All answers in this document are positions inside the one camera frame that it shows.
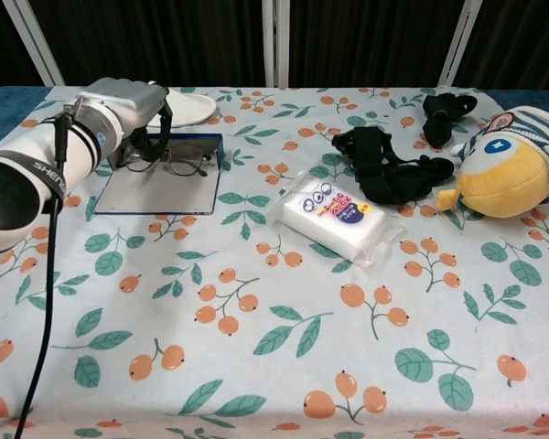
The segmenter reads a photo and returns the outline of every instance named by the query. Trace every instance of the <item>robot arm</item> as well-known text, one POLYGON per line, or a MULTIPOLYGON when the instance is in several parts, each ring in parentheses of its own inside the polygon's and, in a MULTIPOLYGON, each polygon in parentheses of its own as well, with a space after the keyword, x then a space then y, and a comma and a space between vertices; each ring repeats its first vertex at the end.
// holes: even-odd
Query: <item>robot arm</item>
POLYGON ((123 141, 142 138, 161 115, 158 146, 167 143, 168 89, 155 83, 103 78, 81 90, 63 113, 0 146, 0 255, 36 227, 52 197, 64 198, 123 141), (66 165, 56 168, 56 133, 69 122, 66 165))

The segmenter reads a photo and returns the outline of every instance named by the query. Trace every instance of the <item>black cable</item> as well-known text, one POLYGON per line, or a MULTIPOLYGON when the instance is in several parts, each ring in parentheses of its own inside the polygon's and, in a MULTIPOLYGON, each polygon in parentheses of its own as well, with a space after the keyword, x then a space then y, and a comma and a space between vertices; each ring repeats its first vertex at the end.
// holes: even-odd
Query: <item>black cable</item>
MULTIPOLYGON (((55 162, 57 169, 63 175, 63 167, 67 160, 67 133, 72 124, 72 116, 63 113, 54 122, 55 124, 55 162)), ((15 439, 21 439, 22 432, 27 422, 27 416, 31 411, 30 405, 33 402, 35 391, 37 390, 40 373, 45 364, 47 357, 48 342, 51 336, 51 327, 53 325, 53 289, 55 285, 55 241, 57 239, 57 216, 59 215, 59 206, 62 200, 54 193, 51 195, 48 221, 48 241, 47 241, 47 287, 46 287, 46 303, 45 303, 45 327, 43 329, 43 339, 40 343, 40 351, 38 352, 37 365, 33 378, 28 386, 27 397, 22 406, 20 417, 18 418, 18 426, 16 427, 15 439)))
POLYGON ((18 419, 18 427, 16 428, 15 439, 22 437, 23 429, 27 421, 27 416, 30 411, 30 404, 35 396, 35 390, 37 389, 38 379, 40 378, 40 372, 43 370, 45 364, 45 357, 47 356, 48 341, 51 335, 51 327, 53 323, 53 286, 55 283, 55 237, 57 233, 57 216, 59 213, 59 199, 57 197, 52 198, 51 212, 48 225, 48 249, 47 249, 47 293, 46 293, 46 305, 45 305, 45 327, 43 329, 43 339, 40 344, 40 351, 38 352, 37 365, 35 367, 35 373, 28 387, 27 398, 22 406, 22 412, 18 419))

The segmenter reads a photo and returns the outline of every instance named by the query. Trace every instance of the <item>table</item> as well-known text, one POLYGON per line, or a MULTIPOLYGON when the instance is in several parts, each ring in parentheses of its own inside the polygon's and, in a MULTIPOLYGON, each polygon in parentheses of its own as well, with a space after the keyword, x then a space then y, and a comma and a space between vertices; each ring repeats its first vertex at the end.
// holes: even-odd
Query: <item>table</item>
MULTIPOLYGON (((55 87, 10 136, 57 111, 55 87)), ((106 164, 59 217, 55 317, 27 438, 514 438, 549 434, 549 205, 512 219, 382 207, 407 228, 364 271, 265 214, 300 170, 358 193, 333 134, 378 124, 403 159, 429 93, 197 88, 220 113, 210 216, 101 216, 106 164)), ((47 218, 0 264, 0 438, 14 432, 44 318, 47 218)))

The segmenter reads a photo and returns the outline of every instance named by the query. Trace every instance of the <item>eyeglasses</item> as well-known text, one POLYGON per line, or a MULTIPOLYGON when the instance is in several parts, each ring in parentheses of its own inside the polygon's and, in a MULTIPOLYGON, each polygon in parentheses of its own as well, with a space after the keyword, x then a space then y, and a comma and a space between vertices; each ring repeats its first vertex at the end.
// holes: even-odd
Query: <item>eyeglasses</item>
POLYGON ((154 170, 158 162, 166 163, 165 169, 176 176, 189 177, 200 174, 207 176, 204 169, 211 157, 194 145, 175 145, 166 147, 160 156, 147 154, 142 148, 132 144, 124 146, 124 159, 120 166, 126 166, 132 172, 154 170))

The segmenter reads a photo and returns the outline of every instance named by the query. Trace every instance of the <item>dark curtain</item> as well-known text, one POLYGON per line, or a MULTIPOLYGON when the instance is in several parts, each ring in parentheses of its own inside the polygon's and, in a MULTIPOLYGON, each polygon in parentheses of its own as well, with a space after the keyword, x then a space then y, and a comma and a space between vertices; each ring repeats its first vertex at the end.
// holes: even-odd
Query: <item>dark curtain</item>
POLYGON ((484 0, 454 84, 549 90, 549 0, 484 0))
POLYGON ((256 0, 30 0, 65 82, 264 85, 256 0))
POLYGON ((0 1, 0 87, 3 85, 43 85, 43 81, 0 1))
POLYGON ((436 86, 463 3, 292 0, 290 86, 436 86))

